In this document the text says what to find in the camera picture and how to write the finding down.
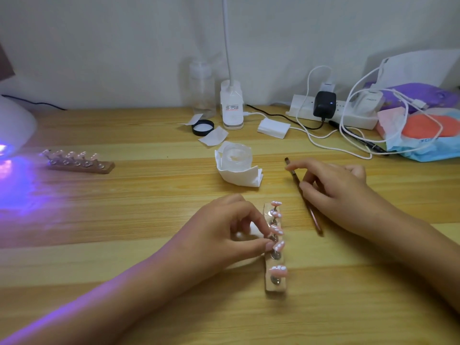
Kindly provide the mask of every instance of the pen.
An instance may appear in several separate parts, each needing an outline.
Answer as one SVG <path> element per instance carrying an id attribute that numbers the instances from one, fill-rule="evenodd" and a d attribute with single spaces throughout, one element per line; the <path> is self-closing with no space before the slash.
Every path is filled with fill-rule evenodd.
<path id="1" fill-rule="evenodd" d="M 336 128 L 336 129 L 338 129 L 338 130 L 340 129 L 340 125 L 339 125 L 337 122 L 335 122 L 335 121 L 329 120 L 329 124 L 330 124 L 332 127 Z M 361 140 L 361 139 L 356 138 L 356 137 L 359 137 L 359 135 L 353 133 L 353 132 L 350 131 L 348 128 L 342 127 L 342 129 L 344 129 L 344 130 L 346 130 L 347 132 L 351 133 L 351 136 L 350 136 L 350 137 L 352 137 L 352 138 L 358 140 L 359 142 L 363 143 L 363 144 L 366 145 L 369 149 L 374 150 L 374 151 L 376 151 L 376 152 L 378 152 L 378 153 L 386 153 L 386 150 L 382 149 L 380 146 L 378 146 L 378 145 L 376 145 L 376 144 L 374 144 L 374 143 L 367 142 L 367 141 L 365 141 L 365 140 Z"/>
<path id="2" fill-rule="evenodd" d="M 289 157 L 286 157 L 284 159 L 284 161 L 286 162 L 287 165 L 291 163 L 290 160 L 289 160 Z M 297 189 L 300 192 L 300 196 L 302 197 L 302 200 L 304 200 L 305 206 L 307 207 L 308 211 L 310 212 L 311 218 L 313 219 L 313 222 L 315 223 L 316 232 L 318 233 L 319 236 L 321 236 L 321 237 L 324 236 L 324 233 L 323 233 L 321 227 L 319 226 L 318 221 L 316 220 L 315 214 L 313 213 L 313 209 L 311 208 L 311 204 L 308 203 L 308 201 L 305 199 L 304 192 L 300 188 L 300 180 L 297 177 L 297 174 L 295 173 L 295 171 L 291 171 L 291 174 L 292 174 L 292 178 L 294 179 L 294 183 L 296 184 Z"/>

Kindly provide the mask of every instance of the wooden table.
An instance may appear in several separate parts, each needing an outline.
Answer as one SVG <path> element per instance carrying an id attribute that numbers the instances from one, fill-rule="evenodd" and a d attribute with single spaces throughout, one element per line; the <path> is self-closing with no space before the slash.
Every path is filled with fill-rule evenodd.
<path id="1" fill-rule="evenodd" d="M 227 137 L 250 146 L 253 164 L 263 168 L 261 187 L 244 188 L 217 173 L 217 147 L 178 125 L 191 115 L 189 109 L 37 115 L 38 132 L 21 155 L 0 163 L 0 338 L 146 258 L 205 203 L 242 193 L 260 209 L 266 201 L 284 203 L 287 294 L 265 295 L 260 260 L 170 302 L 122 344 L 460 344 L 458 319 L 421 278 L 329 222 L 325 237 L 316 235 L 283 161 L 313 156 L 363 164 L 373 189 L 459 242 L 460 159 L 364 161 L 319 149 L 298 131 L 283 140 L 257 133 L 255 115 Z M 350 148 L 338 133 L 322 142 Z M 46 148 L 98 152 L 116 168 L 108 175 L 49 171 L 36 155 Z"/>

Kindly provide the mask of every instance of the black power adapter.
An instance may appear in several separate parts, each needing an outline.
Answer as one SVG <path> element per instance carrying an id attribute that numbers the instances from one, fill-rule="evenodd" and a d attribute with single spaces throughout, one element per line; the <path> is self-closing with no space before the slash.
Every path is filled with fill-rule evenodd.
<path id="1" fill-rule="evenodd" d="M 335 114 L 337 96 L 334 92 L 319 91 L 315 97 L 313 115 L 321 121 L 331 119 Z"/>

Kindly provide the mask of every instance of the clear container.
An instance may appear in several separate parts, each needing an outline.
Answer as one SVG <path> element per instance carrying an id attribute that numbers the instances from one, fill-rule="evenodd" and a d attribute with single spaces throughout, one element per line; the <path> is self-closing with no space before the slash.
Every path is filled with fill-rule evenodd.
<path id="1" fill-rule="evenodd" d="M 251 167 L 253 154 L 251 148 L 243 144 L 227 145 L 222 152 L 222 169 L 243 172 Z"/>
<path id="2" fill-rule="evenodd" d="M 194 114 L 203 114 L 202 119 L 216 115 L 216 91 L 211 67 L 206 62 L 194 60 L 190 63 L 189 90 Z"/>

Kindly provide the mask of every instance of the plastic bottle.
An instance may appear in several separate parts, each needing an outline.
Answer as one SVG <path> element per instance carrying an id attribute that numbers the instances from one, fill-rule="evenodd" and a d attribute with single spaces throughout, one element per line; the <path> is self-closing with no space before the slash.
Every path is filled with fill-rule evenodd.
<path id="1" fill-rule="evenodd" d="M 194 114 L 203 114 L 202 119 L 216 115 L 216 93 L 211 67 L 206 62 L 194 60 L 190 63 L 189 90 Z"/>

